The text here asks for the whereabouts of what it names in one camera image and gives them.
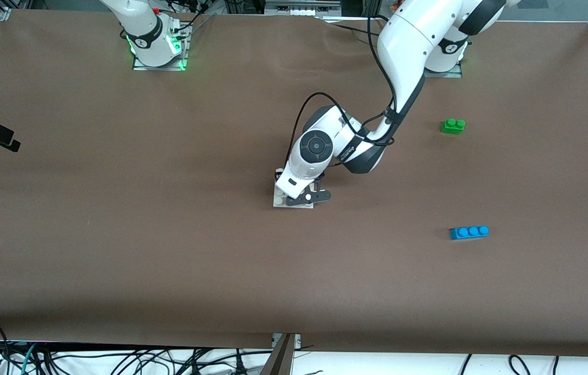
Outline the blue toy block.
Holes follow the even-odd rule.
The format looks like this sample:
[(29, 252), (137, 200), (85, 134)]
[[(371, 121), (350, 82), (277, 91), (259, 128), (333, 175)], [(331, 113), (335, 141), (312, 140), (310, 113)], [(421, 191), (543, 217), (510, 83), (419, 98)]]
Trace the blue toy block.
[(452, 241), (466, 241), (486, 238), (489, 233), (490, 229), (487, 226), (458, 227), (449, 230), (450, 239)]

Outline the white studded base plate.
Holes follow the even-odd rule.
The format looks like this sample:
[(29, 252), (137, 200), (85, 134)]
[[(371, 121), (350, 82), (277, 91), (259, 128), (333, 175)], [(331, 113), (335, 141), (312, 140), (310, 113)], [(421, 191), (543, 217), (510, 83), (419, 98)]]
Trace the white studded base plate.
[(274, 195), (273, 195), (273, 206), (274, 207), (313, 209), (313, 207), (314, 207), (313, 203), (304, 203), (299, 206), (287, 206), (286, 201), (288, 198), (290, 198), (290, 196), (286, 192), (279, 189), (279, 186), (277, 185), (277, 181), (276, 180), (274, 180), (274, 181), (275, 181), (274, 182)]

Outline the brown table cover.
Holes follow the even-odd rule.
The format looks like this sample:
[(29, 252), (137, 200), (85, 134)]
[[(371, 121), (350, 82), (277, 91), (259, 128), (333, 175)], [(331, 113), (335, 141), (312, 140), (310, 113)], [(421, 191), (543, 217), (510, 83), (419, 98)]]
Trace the brown table cover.
[[(133, 71), (109, 12), (0, 22), (0, 325), (13, 340), (588, 355), (588, 30), (502, 21), (428, 79), (380, 164), (273, 207), (304, 100), (360, 120), (367, 44), (223, 15), (188, 69)], [(458, 135), (441, 122), (463, 119)], [(452, 241), (449, 230), (487, 226)]]

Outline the aluminium profile post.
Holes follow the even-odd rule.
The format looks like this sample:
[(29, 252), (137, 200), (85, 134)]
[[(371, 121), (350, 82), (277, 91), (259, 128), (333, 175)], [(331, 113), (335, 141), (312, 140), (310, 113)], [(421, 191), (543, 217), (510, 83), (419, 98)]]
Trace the aluminium profile post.
[(271, 351), (259, 375), (291, 375), (295, 351), (294, 337), (291, 333), (284, 334)]

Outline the white power strip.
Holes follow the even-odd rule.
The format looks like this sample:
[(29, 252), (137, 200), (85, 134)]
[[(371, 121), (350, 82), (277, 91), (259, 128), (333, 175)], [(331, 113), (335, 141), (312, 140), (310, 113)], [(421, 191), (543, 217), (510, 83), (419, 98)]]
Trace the white power strip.
[(341, 17), (341, 0), (265, 0), (264, 14)]

